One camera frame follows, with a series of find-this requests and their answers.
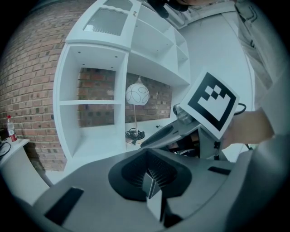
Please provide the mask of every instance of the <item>sleeve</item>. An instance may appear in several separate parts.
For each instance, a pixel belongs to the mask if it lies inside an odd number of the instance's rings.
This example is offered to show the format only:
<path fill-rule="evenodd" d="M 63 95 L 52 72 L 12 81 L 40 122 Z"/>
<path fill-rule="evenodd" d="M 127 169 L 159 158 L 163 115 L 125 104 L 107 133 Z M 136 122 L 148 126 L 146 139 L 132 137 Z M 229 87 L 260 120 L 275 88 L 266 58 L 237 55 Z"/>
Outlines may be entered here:
<path fill-rule="evenodd" d="M 261 104 L 276 135 L 290 134 L 290 76 L 273 84 Z"/>

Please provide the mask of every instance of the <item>cabinet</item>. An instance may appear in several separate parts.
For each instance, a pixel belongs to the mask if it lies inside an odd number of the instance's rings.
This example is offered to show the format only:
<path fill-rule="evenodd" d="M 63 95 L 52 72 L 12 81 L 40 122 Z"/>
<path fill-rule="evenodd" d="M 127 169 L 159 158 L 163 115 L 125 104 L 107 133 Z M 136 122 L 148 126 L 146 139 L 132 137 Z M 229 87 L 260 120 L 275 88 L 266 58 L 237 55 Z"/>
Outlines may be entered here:
<path fill-rule="evenodd" d="M 113 100 L 78 100 L 81 68 L 116 72 Z M 133 73 L 171 86 L 190 84 L 185 39 L 166 20 L 136 0 L 98 0 L 72 28 L 58 61 L 53 111 L 68 160 L 103 159 L 126 151 L 126 75 Z M 81 128 L 77 109 L 107 107 L 114 124 Z"/>

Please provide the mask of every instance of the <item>wire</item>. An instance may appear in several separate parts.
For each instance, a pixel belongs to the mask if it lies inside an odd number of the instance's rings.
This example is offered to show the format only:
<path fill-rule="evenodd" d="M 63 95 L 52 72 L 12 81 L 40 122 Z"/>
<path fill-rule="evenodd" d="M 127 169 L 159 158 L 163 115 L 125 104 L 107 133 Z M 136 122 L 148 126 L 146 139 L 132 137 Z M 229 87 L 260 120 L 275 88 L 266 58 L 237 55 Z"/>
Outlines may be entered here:
<path fill-rule="evenodd" d="M 131 128 L 130 130 L 126 131 L 126 138 L 131 139 L 132 144 L 135 145 L 137 140 L 145 138 L 145 132 L 138 130 L 136 135 L 136 128 Z"/>
<path fill-rule="evenodd" d="M 238 105 L 243 106 L 244 109 L 241 110 L 241 111 L 239 111 L 239 112 L 236 112 L 236 113 L 234 114 L 234 116 L 242 114 L 242 113 L 245 112 L 246 109 L 247 109 L 247 106 L 246 106 L 245 104 L 243 104 L 243 103 L 239 103 Z"/>
<path fill-rule="evenodd" d="M 6 153 L 5 153 L 5 154 L 2 154 L 2 155 L 0 155 L 0 157 L 2 157 L 2 156 L 4 156 L 4 155 L 6 155 L 6 154 L 7 154 L 7 153 L 10 151 L 10 149 L 11 149 L 11 144 L 10 144 L 10 143 L 8 143 L 8 142 L 5 142 L 5 143 L 2 143 L 2 144 L 1 144 L 1 146 L 0 146 L 0 150 L 3 148 L 4 144 L 9 144 L 10 148 L 8 149 L 8 151 L 6 151 Z"/>
<path fill-rule="evenodd" d="M 245 145 L 249 150 L 253 150 L 247 143 Z"/>

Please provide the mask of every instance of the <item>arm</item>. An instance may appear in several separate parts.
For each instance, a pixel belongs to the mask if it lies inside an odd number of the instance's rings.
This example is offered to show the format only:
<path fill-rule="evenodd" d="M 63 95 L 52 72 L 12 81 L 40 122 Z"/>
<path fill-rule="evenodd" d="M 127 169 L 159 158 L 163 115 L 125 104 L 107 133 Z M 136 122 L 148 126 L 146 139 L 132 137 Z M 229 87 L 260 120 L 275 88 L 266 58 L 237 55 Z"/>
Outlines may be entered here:
<path fill-rule="evenodd" d="M 234 143 L 259 144 L 273 135 L 274 131 L 262 109 L 245 112 L 233 117 L 223 137 L 223 148 Z"/>

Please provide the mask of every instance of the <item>black panel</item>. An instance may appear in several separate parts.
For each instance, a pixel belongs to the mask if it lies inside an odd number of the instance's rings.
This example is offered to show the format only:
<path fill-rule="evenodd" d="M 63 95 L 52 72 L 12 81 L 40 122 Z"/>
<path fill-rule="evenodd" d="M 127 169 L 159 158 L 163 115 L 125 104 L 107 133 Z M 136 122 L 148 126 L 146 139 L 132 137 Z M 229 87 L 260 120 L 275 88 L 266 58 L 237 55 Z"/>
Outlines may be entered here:
<path fill-rule="evenodd" d="M 223 175 L 227 175 L 227 176 L 231 173 L 231 170 L 229 169 L 223 169 L 223 168 L 218 168 L 218 167 L 210 167 L 208 170 L 212 172 L 220 173 Z"/>
<path fill-rule="evenodd" d="M 45 217 L 61 226 L 83 192 L 79 188 L 70 188 L 45 214 Z"/>

